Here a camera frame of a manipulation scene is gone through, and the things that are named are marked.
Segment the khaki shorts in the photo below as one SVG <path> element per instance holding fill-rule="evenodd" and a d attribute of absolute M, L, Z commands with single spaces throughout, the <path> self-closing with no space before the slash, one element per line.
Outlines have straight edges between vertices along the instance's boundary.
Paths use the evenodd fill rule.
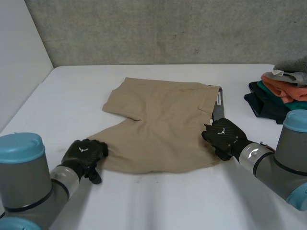
<path fill-rule="evenodd" d="M 210 124 L 219 87 L 126 78 L 103 111 L 127 117 L 89 139 L 108 145 L 99 166 L 124 173 L 181 173 L 220 160 L 201 137 Z"/>

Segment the white side wall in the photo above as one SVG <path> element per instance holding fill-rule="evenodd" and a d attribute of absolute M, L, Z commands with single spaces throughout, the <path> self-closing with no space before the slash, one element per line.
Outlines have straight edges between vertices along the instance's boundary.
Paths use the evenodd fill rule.
<path fill-rule="evenodd" d="M 52 70 L 24 0 L 0 0 L 0 132 Z"/>

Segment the clothing tag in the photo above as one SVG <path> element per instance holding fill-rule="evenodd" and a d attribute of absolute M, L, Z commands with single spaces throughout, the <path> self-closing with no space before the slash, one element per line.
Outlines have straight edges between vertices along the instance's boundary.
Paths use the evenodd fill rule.
<path fill-rule="evenodd" d="M 218 92 L 217 97 L 216 97 L 216 104 L 217 105 L 222 105 L 221 101 L 221 92 Z"/>
<path fill-rule="evenodd" d="M 272 70 L 272 74 L 277 75 L 277 76 L 282 76 L 283 75 L 283 71 L 282 70 Z"/>

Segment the white tabletop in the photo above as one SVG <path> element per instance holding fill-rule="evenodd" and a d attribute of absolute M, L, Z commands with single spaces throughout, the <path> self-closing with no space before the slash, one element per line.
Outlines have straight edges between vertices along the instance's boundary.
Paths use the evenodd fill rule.
<path fill-rule="evenodd" d="M 102 105 L 125 77 L 200 82 L 223 88 L 225 116 L 250 140 L 276 147 L 281 125 L 256 118 L 243 99 L 272 65 L 67 66 L 54 69 L 1 135 L 43 138 L 49 169 L 76 139 L 124 118 Z M 307 214 L 286 204 L 235 160 L 188 173 L 103 171 L 103 184 L 82 179 L 53 230 L 305 230 Z"/>

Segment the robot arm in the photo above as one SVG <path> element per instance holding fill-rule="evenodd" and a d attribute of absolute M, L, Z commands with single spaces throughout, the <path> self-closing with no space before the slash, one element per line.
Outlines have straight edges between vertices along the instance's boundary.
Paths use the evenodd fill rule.
<path fill-rule="evenodd" d="M 231 121 L 207 126 L 203 138 L 222 160 L 234 156 L 257 179 L 298 210 L 307 210 L 307 111 L 290 111 L 276 151 L 252 142 Z"/>
<path fill-rule="evenodd" d="M 101 183 L 95 170 L 108 156 L 105 143 L 75 141 L 49 173 L 39 135 L 17 133 L 0 138 L 0 194 L 5 215 L 0 229 L 48 229 L 84 176 Z"/>

